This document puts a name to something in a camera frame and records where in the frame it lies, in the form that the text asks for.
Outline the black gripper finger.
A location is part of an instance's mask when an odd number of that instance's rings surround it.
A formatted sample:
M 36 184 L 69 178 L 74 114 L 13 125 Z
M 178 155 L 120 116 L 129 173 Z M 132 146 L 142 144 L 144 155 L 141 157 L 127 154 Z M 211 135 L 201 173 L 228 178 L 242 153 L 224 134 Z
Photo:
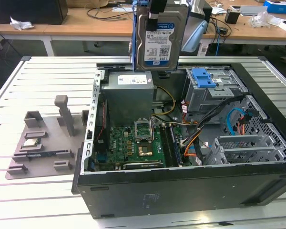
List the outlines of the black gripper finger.
M 149 0 L 147 5 L 147 31 L 156 31 L 158 28 L 159 13 L 163 13 L 167 0 Z

